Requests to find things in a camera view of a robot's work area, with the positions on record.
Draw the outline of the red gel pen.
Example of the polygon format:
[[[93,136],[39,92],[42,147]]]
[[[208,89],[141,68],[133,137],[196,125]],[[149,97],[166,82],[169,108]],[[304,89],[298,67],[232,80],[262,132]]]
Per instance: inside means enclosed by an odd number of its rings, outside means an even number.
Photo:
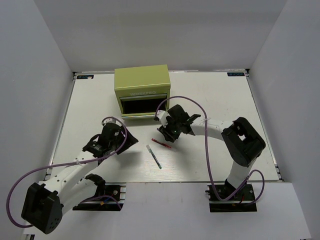
[[[160,142],[160,141],[157,140],[157,139],[152,138],[151,141],[153,141],[154,143],[157,143],[157,144],[159,144],[159,145],[161,145],[161,146],[163,146],[163,147],[165,147],[165,148],[168,148],[168,149],[171,149],[171,148],[172,148],[170,145],[168,145],[168,144],[166,144],[166,143],[164,143],[164,142]]]

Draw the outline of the green gel pen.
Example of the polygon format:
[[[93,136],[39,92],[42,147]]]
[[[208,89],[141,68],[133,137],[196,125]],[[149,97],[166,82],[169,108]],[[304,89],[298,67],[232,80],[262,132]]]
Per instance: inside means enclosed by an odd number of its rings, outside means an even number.
[[[152,151],[151,147],[147,144],[146,148],[148,150],[148,152],[151,154],[152,158],[154,159],[154,161],[156,162],[157,166],[159,169],[162,169],[161,164],[159,163],[157,157],[155,156],[154,152]]]

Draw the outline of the green metal drawer chest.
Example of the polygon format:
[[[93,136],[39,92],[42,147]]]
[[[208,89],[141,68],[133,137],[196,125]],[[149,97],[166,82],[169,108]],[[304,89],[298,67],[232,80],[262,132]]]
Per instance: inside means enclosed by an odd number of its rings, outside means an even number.
[[[151,65],[114,70],[114,92],[123,119],[152,119],[167,110],[171,95],[168,66]]]

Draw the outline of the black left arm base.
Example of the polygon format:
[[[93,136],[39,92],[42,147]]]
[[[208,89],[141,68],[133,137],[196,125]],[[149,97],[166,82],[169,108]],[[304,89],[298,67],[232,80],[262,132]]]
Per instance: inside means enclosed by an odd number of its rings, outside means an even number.
[[[73,211],[119,212],[126,198],[126,183],[106,183],[104,192],[96,193],[93,199],[73,207]]]

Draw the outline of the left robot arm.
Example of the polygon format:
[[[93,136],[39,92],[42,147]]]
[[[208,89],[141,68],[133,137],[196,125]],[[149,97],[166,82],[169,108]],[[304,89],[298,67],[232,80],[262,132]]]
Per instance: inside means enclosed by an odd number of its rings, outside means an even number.
[[[85,200],[106,198],[106,181],[91,171],[102,163],[102,157],[119,155],[136,143],[138,139],[126,128],[106,123],[102,132],[82,148],[72,165],[27,189],[21,217],[44,234],[50,234],[69,210]]]

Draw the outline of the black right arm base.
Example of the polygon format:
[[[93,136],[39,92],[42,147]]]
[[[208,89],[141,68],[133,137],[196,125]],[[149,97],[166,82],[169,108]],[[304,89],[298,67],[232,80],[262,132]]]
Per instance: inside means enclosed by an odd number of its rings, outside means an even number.
[[[207,186],[205,191],[209,197],[209,210],[211,213],[249,213],[257,212],[255,193],[251,184],[246,184],[235,196],[228,201],[219,201],[213,187]]]

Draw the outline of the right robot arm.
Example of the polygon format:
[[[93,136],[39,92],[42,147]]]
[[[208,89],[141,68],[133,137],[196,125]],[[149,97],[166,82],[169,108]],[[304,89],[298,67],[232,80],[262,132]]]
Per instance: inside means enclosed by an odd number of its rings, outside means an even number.
[[[256,159],[266,147],[266,143],[249,121],[239,117],[234,121],[205,118],[200,114],[189,115],[179,105],[168,111],[158,110],[155,120],[161,123],[158,131],[167,142],[175,142],[180,134],[204,136],[223,141],[233,164],[225,180],[226,195],[236,200],[244,193],[244,187]]]

